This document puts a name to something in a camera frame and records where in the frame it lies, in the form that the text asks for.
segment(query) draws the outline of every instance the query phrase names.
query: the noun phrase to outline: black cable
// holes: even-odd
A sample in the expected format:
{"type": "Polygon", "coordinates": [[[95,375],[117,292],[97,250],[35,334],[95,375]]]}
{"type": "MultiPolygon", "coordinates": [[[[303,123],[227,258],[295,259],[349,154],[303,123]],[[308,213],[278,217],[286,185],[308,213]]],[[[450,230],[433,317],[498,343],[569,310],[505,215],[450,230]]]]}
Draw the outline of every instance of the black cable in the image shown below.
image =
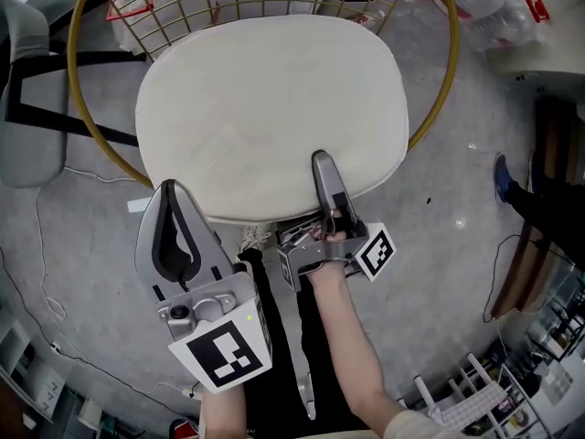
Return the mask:
{"type": "Polygon", "coordinates": [[[195,383],[193,384],[193,387],[191,387],[191,393],[189,393],[189,397],[190,397],[190,398],[193,398],[193,397],[195,397],[195,387],[196,387],[197,385],[199,385],[200,383],[201,383],[201,382],[197,381],[197,382],[195,382],[195,383]]]}
{"type": "Polygon", "coordinates": [[[575,266],[575,263],[573,263],[571,260],[569,260],[567,257],[564,257],[562,255],[560,255],[559,253],[556,253],[555,251],[552,251],[548,248],[548,243],[542,241],[541,239],[539,239],[538,241],[529,241],[532,242],[534,244],[534,246],[539,249],[540,251],[547,251],[552,253],[553,255],[556,255],[557,257],[559,257],[560,259],[564,260],[566,263],[568,263],[571,266],[575,266]]]}
{"type": "MultiPolygon", "coordinates": [[[[484,320],[484,323],[485,323],[485,324],[488,324],[488,323],[490,323],[492,320],[494,320],[494,318],[493,318],[493,317],[492,317],[492,318],[490,318],[490,319],[488,319],[488,320],[485,320],[485,311],[487,310],[487,307],[488,307],[488,306],[489,306],[489,304],[490,304],[490,299],[492,299],[492,293],[494,292],[494,285],[495,285],[495,264],[497,263],[497,257],[498,257],[498,255],[500,254],[500,247],[502,247],[502,245],[504,244],[504,242],[506,242],[507,240],[509,240],[509,239],[511,239],[511,238],[514,238],[514,237],[517,237],[517,238],[519,238],[519,237],[520,237],[520,234],[512,234],[512,235],[508,236],[508,237],[507,237],[507,238],[505,238],[503,241],[501,241],[501,242],[498,244],[498,246],[497,246],[497,251],[495,252],[495,259],[494,259],[494,270],[493,270],[493,273],[492,273],[492,289],[490,290],[490,294],[487,296],[487,302],[485,303],[485,307],[484,307],[484,313],[482,314],[482,319],[484,320]]],[[[552,253],[553,255],[556,255],[556,256],[557,256],[557,257],[559,257],[560,259],[564,260],[564,261],[565,261],[566,263],[568,263],[569,265],[571,265],[571,266],[575,266],[575,263],[573,263],[573,262],[572,262],[571,260],[569,260],[568,258],[566,258],[566,257],[564,257],[564,256],[562,256],[562,255],[560,255],[559,253],[557,253],[557,252],[555,252],[555,251],[552,251],[552,250],[550,250],[550,249],[547,247],[547,246],[548,246],[548,243],[546,243],[546,242],[544,242],[544,241],[542,241],[542,240],[538,240],[538,241],[528,241],[528,242],[531,242],[532,244],[534,244],[534,246],[535,246],[537,249],[539,249],[540,251],[547,251],[547,252],[550,252],[550,253],[552,253]]]]}
{"type": "Polygon", "coordinates": [[[490,304],[490,300],[492,299],[492,293],[494,292],[494,285],[495,285],[495,264],[497,263],[497,257],[500,254],[500,248],[502,247],[502,245],[504,245],[504,243],[512,238],[519,238],[520,234],[512,234],[510,236],[508,236],[507,238],[505,238],[503,241],[501,241],[498,246],[497,246],[497,251],[495,251],[495,258],[494,258],[494,270],[492,272],[492,289],[490,290],[490,294],[487,296],[487,302],[485,303],[485,307],[484,307],[484,313],[482,314],[482,319],[484,320],[484,324],[488,324],[490,323],[492,320],[494,320],[494,317],[492,316],[492,318],[485,320],[485,311],[487,310],[487,307],[490,304]]]}
{"type": "Polygon", "coordinates": [[[125,385],[126,387],[128,387],[129,389],[135,391],[136,393],[140,393],[143,397],[146,397],[149,400],[152,400],[153,402],[158,403],[161,406],[164,406],[169,412],[173,413],[173,414],[177,414],[179,416],[182,417],[186,417],[184,414],[176,412],[175,410],[170,409],[169,407],[167,407],[164,403],[154,399],[153,397],[150,397],[148,395],[146,395],[145,393],[142,393],[141,391],[138,391],[137,389],[135,389],[132,385],[124,382],[121,379],[118,379],[116,376],[114,376],[113,374],[110,374],[110,372],[108,372],[107,370],[104,370],[102,368],[98,368],[95,364],[91,364],[90,362],[86,361],[85,359],[79,358],[77,356],[70,356],[70,355],[66,355],[65,353],[63,353],[60,348],[58,348],[56,345],[54,345],[52,342],[50,342],[47,338],[47,336],[45,335],[45,332],[43,331],[43,327],[40,325],[40,322],[38,322],[38,319],[32,315],[32,313],[28,310],[27,305],[25,304],[25,298],[23,297],[22,293],[20,292],[20,290],[18,289],[18,285],[16,284],[14,278],[12,277],[12,275],[10,274],[10,272],[8,271],[8,269],[6,268],[6,262],[5,262],[5,256],[4,256],[4,250],[2,249],[2,247],[0,247],[0,253],[2,254],[2,267],[4,268],[4,271],[6,273],[6,275],[8,276],[8,279],[10,280],[10,282],[12,283],[12,285],[15,287],[16,291],[18,292],[18,295],[20,296],[20,301],[22,301],[22,306],[25,308],[25,310],[27,311],[27,313],[31,316],[31,318],[37,323],[38,328],[40,329],[40,333],[43,336],[43,338],[45,339],[45,341],[55,350],[59,353],[59,355],[67,358],[67,359],[71,359],[72,361],[80,361],[83,364],[87,365],[87,366],[91,366],[93,367],[95,370],[98,370],[99,372],[103,372],[106,376],[111,377],[114,380],[117,380],[118,382],[120,382],[122,385],[125,385]]]}

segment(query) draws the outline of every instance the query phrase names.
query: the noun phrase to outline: white shoe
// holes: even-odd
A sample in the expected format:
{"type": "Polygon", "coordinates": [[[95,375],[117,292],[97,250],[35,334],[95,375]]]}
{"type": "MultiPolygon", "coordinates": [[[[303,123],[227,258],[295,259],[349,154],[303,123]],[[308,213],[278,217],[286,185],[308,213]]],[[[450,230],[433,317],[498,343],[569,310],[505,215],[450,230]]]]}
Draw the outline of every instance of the white shoe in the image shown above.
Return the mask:
{"type": "Polygon", "coordinates": [[[241,245],[239,246],[239,253],[246,249],[258,249],[260,252],[264,250],[266,241],[271,236],[272,223],[257,224],[254,226],[244,226],[243,237],[241,245]]]}

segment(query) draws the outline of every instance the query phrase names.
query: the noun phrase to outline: hand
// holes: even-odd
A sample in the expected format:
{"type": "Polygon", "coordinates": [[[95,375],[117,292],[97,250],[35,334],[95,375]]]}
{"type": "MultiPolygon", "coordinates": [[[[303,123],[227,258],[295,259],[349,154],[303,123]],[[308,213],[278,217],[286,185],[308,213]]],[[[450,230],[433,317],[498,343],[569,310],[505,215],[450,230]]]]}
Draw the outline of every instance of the hand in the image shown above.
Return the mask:
{"type": "MultiPolygon", "coordinates": [[[[335,210],[333,215],[336,218],[341,217],[341,211],[338,209],[335,210]]],[[[317,228],[311,232],[311,235],[314,239],[318,241],[322,241],[323,237],[325,237],[321,233],[321,229],[317,228]]],[[[327,241],[344,241],[347,235],[344,230],[340,232],[336,232],[333,236],[326,236],[325,239],[327,241]]],[[[345,263],[344,262],[324,262],[321,265],[319,270],[315,270],[314,272],[310,272],[307,274],[309,281],[313,286],[316,284],[325,284],[325,283],[335,283],[335,282],[344,282],[346,280],[346,270],[345,270],[345,263]]]]}

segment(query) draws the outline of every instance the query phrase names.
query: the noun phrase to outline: cable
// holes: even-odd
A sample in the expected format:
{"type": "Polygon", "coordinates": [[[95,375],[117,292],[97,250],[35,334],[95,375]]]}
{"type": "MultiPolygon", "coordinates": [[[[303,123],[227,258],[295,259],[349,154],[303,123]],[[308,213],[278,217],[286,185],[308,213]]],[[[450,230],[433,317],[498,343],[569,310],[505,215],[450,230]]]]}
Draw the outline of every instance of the cable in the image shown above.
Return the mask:
{"type": "Polygon", "coordinates": [[[508,236],[507,238],[505,238],[503,241],[501,241],[498,246],[497,246],[497,251],[495,252],[495,258],[494,258],[494,269],[492,271],[492,289],[490,289],[490,294],[487,296],[487,301],[485,303],[485,307],[484,307],[484,313],[482,314],[482,319],[484,320],[484,324],[489,324],[492,320],[494,320],[494,317],[492,316],[492,318],[485,320],[485,311],[487,310],[487,307],[490,304],[490,300],[492,299],[492,293],[494,292],[494,285],[495,285],[495,264],[497,263],[497,257],[500,254],[500,248],[504,245],[504,243],[512,238],[519,238],[520,234],[512,234],[510,236],[508,236]]]}
{"type": "Polygon", "coordinates": [[[193,387],[191,387],[191,393],[189,393],[189,397],[190,397],[190,398],[193,398],[193,397],[195,397],[195,387],[196,387],[197,385],[199,385],[200,383],[201,383],[201,382],[197,381],[197,382],[195,382],[195,383],[193,384],[193,387]]]}
{"type": "Polygon", "coordinates": [[[502,344],[502,348],[504,349],[504,354],[506,357],[508,357],[508,351],[507,349],[505,349],[505,343],[504,340],[502,339],[502,334],[500,333],[500,321],[497,319],[495,320],[495,331],[497,332],[497,335],[500,338],[500,343],[502,344]]]}
{"type": "Polygon", "coordinates": [[[142,389],[138,389],[136,388],[138,391],[140,391],[141,393],[153,393],[156,389],[158,389],[159,385],[166,385],[167,387],[170,387],[172,389],[175,389],[176,391],[180,391],[181,393],[183,393],[183,389],[179,389],[176,385],[173,384],[169,384],[168,382],[157,382],[154,387],[149,390],[149,391],[143,391],[142,389]]]}
{"type": "MultiPolygon", "coordinates": [[[[507,237],[507,238],[505,238],[503,241],[501,241],[501,242],[498,244],[498,246],[497,246],[497,251],[496,251],[496,253],[495,253],[495,259],[494,259],[494,270],[493,270],[493,274],[492,274],[492,288],[491,288],[491,290],[490,290],[490,294],[487,296],[487,302],[485,303],[485,307],[484,307],[484,313],[482,314],[482,319],[483,319],[483,321],[484,321],[484,323],[485,323],[485,324],[488,324],[489,322],[491,322],[492,320],[494,320],[494,317],[493,317],[493,316],[492,316],[492,318],[490,318],[490,319],[486,320],[486,319],[485,319],[485,311],[487,310],[487,307],[488,307],[488,306],[489,306],[489,304],[490,304],[490,300],[491,300],[491,298],[492,298],[492,293],[494,292],[494,285],[495,285],[495,264],[497,263],[497,257],[498,257],[498,255],[499,255],[499,253],[500,253],[500,248],[502,247],[502,245],[504,244],[504,242],[506,242],[507,240],[509,240],[509,239],[511,239],[511,238],[513,238],[513,237],[517,237],[517,238],[519,238],[519,237],[520,237],[520,234],[512,234],[512,235],[508,236],[508,237],[507,237]]],[[[557,253],[557,252],[555,252],[555,251],[553,251],[553,250],[549,249],[549,248],[548,248],[548,243],[547,243],[547,242],[544,242],[544,241],[542,241],[542,240],[538,240],[538,241],[531,241],[531,240],[529,240],[528,242],[532,243],[532,244],[533,244],[533,245],[534,245],[534,246],[535,246],[537,249],[539,249],[540,251],[546,251],[546,252],[550,252],[550,253],[552,253],[553,255],[556,255],[556,256],[557,256],[557,257],[559,257],[560,259],[564,260],[564,261],[565,261],[566,263],[568,263],[569,265],[571,265],[571,266],[573,266],[573,267],[575,266],[575,263],[573,263],[573,262],[572,262],[571,260],[569,260],[568,258],[566,258],[566,257],[564,257],[563,255],[560,255],[559,253],[557,253]]],[[[544,303],[544,304],[543,304],[543,305],[542,305],[542,306],[541,306],[541,307],[540,307],[540,308],[539,308],[539,309],[538,309],[536,312],[534,312],[534,313],[529,313],[529,314],[526,314],[526,313],[520,312],[520,314],[525,314],[525,315],[528,315],[528,316],[534,316],[534,315],[538,314],[538,312],[540,312],[540,309],[542,309],[542,308],[544,307],[545,303],[544,303]]]]}
{"type": "Polygon", "coordinates": [[[87,361],[85,359],[81,359],[81,358],[78,358],[76,356],[70,356],[68,354],[63,353],[60,350],[60,348],[58,348],[55,344],[53,344],[52,342],[50,342],[48,340],[48,338],[47,338],[47,335],[45,335],[45,332],[43,330],[43,327],[40,325],[40,322],[38,321],[38,319],[35,316],[33,316],[33,314],[28,310],[27,305],[25,304],[25,298],[23,297],[22,293],[20,292],[20,289],[18,289],[18,285],[16,284],[14,278],[12,277],[12,275],[10,274],[10,272],[8,271],[8,269],[6,268],[6,261],[5,261],[4,249],[2,249],[2,247],[0,247],[0,253],[2,254],[2,268],[4,269],[4,271],[6,273],[6,276],[8,276],[8,279],[10,280],[10,282],[12,283],[12,285],[15,287],[16,291],[18,292],[18,295],[20,296],[20,301],[22,302],[22,306],[25,308],[25,311],[27,311],[27,314],[29,314],[30,317],[37,323],[38,328],[40,330],[40,333],[41,333],[42,337],[45,339],[45,341],[51,346],[51,348],[56,353],[58,353],[63,358],[67,358],[67,359],[71,359],[73,361],[81,362],[81,363],[83,363],[86,366],[91,366],[92,368],[94,368],[95,370],[98,370],[99,372],[102,372],[106,376],[111,377],[114,380],[117,380],[118,382],[120,382],[122,385],[125,385],[129,389],[131,389],[131,390],[133,390],[133,391],[135,391],[137,393],[140,393],[143,397],[146,397],[147,399],[152,400],[153,402],[156,402],[159,405],[165,407],[172,414],[176,414],[178,416],[185,417],[184,414],[179,413],[179,412],[176,412],[175,410],[172,410],[171,408],[167,407],[164,403],[158,401],[157,399],[154,399],[152,397],[149,397],[143,391],[140,391],[139,389],[135,389],[132,385],[130,385],[129,383],[126,383],[123,380],[117,378],[113,374],[110,374],[110,372],[108,372],[107,370],[104,370],[102,368],[99,368],[95,364],[92,364],[92,363],[90,363],[89,361],[87,361]]]}
{"type": "Polygon", "coordinates": [[[43,296],[45,297],[45,302],[47,303],[48,311],[57,319],[65,320],[65,317],[67,316],[67,311],[65,310],[65,307],[63,307],[63,304],[60,303],[57,299],[47,296],[47,293],[45,292],[45,287],[43,286],[45,278],[47,277],[47,265],[45,264],[44,250],[45,244],[43,242],[43,229],[40,225],[40,217],[38,216],[38,197],[40,196],[40,191],[42,190],[42,188],[43,187],[39,187],[37,190],[37,194],[35,195],[35,215],[37,217],[38,238],[40,241],[40,259],[43,262],[43,275],[41,276],[39,286],[41,292],[43,293],[43,296]],[[61,310],[61,314],[58,313],[55,309],[53,309],[51,303],[59,307],[59,309],[61,310]]]}
{"type": "Polygon", "coordinates": [[[103,182],[105,184],[111,184],[113,182],[122,181],[136,182],[136,179],[134,177],[112,177],[108,179],[102,176],[98,176],[97,174],[92,173],[91,171],[81,171],[80,169],[74,169],[73,167],[69,166],[65,166],[64,169],[74,174],[79,174],[80,176],[93,177],[94,179],[98,179],[100,182],[103,182]]]}
{"type": "Polygon", "coordinates": [[[547,251],[552,253],[553,255],[556,255],[557,257],[559,257],[560,259],[564,260],[566,263],[568,263],[570,266],[575,266],[575,263],[573,263],[571,260],[569,260],[567,257],[564,257],[563,255],[560,255],[559,253],[552,251],[551,249],[548,248],[548,243],[542,241],[541,239],[539,239],[538,241],[528,241],[528,242],[532,242],[534,244],[534,246],[539,249],[540,251],[547,251]]]}

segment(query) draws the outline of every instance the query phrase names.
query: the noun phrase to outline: white shelf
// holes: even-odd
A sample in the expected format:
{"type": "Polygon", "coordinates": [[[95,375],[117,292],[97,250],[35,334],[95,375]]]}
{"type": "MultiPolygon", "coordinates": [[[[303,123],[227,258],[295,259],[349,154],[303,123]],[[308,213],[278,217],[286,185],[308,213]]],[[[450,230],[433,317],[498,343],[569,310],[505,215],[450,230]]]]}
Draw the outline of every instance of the white shelf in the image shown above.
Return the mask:
{"type": "Polygon", "coordinates": [[[12,314],[9,314],[6,310],[0,309],[0,340],[3,340],[8,330],[12,328],[15,323],[15,318],[12,314]]]}
{"type": "Polygon", "coordinates": [[[0,378],[8,384],[8,386],[20,397],[20,399],[34,409],[38,414],[40,414],[43,418],[45,418],[48,422],[53,423],[51,421],[51,417],[43,412],[36,403],[32,401],[32,399],[28,396],[28,394],[20,387],[14,380],[6,373],[6,371],[0,366],[0,378]]]}
{"type": "Polygon", "coordinates": [[[27,332],[20,325],[20,322],[15,320],[5,332],[2,341],[0,341],[0,366],[8,375],[11,375],[15,370],[16,364],[18,364],[29,343],[30,337],[27,332]]]}

